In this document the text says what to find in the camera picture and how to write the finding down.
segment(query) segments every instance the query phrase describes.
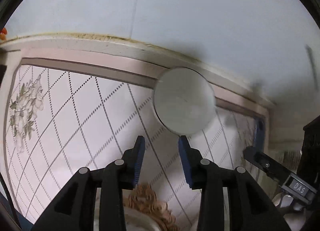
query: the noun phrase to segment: gold floral pattern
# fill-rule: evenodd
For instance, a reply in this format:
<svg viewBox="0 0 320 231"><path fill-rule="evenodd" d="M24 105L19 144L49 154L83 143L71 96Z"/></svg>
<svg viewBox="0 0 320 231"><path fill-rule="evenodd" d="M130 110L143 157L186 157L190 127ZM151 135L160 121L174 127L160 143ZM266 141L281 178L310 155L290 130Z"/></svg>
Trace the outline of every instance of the gold floral pattern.
<svg viewBox="0 0 320 231"><path fill-rule="evenodd" d="M34 120L37 118L38 110L43 110L43 94L39 76L35 83L31 80L23 84L16 100L10 104L11 116L10 126L13 131L14 143L18 152L24 151L23 142L26 137L32 136Z"/></svg>
<svg viewBox="0 0 320 231"><path fill-rule="evenodd" d="M131 191L128 198L124 198L124 206L148 215L156 221L162 231L180 231L175 224L175 216L168 210L168 204L159 201L156 193L147 183L139 184Z"/></svg>

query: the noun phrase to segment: diamond pattern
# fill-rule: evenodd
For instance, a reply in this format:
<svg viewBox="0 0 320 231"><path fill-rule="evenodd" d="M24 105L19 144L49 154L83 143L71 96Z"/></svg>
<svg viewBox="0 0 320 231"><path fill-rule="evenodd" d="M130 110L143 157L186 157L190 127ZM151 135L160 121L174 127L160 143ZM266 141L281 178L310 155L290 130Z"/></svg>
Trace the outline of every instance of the diamond pattern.
<svg viewBox="0 0 320 231"><path fill-rule="evenodd" d="M146 140L139 182L148 182L157 198L168 202L182 230L191 227L201 194L185 182L178 136L155 117L152 90L115 80L23 65L12 95L41 75L44 109L23 153L15 149L7 119L7 166L12 189L24 216L35 222L80 167L103 168L131 148L138 135ZM192 147L221 167L241 164L242 149L252 143L254 119L217 109L210 125L189 137Z"/></svg>

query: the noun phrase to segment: black cable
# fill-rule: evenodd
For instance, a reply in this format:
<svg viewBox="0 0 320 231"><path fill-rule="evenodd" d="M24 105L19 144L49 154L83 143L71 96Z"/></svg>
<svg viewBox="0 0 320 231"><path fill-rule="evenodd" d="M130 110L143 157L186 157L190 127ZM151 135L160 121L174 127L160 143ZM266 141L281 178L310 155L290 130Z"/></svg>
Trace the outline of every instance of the black cable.
<svg viewBox="0 0 320 231"><path fill-rule="evenodd" d="M4 188L5 195L7 196L7 199L8 199L9 205L10 205L10 209L11 209L11 212L12 212L12 215L13 215L13 219L14 219L14 221L16 221L17 225L21 228L21 225L20 225L16 210L14 208L14 205L13 205L9 190L7 188L6 183L4 182L4 179L3 179L2 175L1 175L1 172L0 172L0 183Z"/></svg>

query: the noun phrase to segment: circular lid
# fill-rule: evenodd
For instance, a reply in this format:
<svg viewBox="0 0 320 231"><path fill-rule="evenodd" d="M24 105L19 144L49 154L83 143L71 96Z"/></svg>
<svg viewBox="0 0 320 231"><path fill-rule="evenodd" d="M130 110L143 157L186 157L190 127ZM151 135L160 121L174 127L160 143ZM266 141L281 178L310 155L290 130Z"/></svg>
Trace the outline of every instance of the circular lid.
<svg viewBox="0 0 320 231"><path fill-rule="evenodd" d="M208 81L184 67L171 69L159 78L153 103L159 120L180 135L204 129L215 115L215 96Z"/></svg>

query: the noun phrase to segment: floral print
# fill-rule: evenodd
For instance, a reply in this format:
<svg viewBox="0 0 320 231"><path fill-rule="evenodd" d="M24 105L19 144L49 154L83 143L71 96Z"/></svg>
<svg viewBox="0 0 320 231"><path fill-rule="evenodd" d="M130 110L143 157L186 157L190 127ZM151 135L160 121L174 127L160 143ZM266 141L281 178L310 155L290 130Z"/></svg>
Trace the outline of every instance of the floral print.
<svg viewBox="0 0 320 231"><path fill-rule="evenodd" d="M16 100L10 104L11 117L10 126L13 130L14 142L18 152L24 151L24 141L28 136L31 139L34 120L37 118L38 111L43 110L43 89L40 83L41 76L35 83L31 80L23 84Z"/></svg>

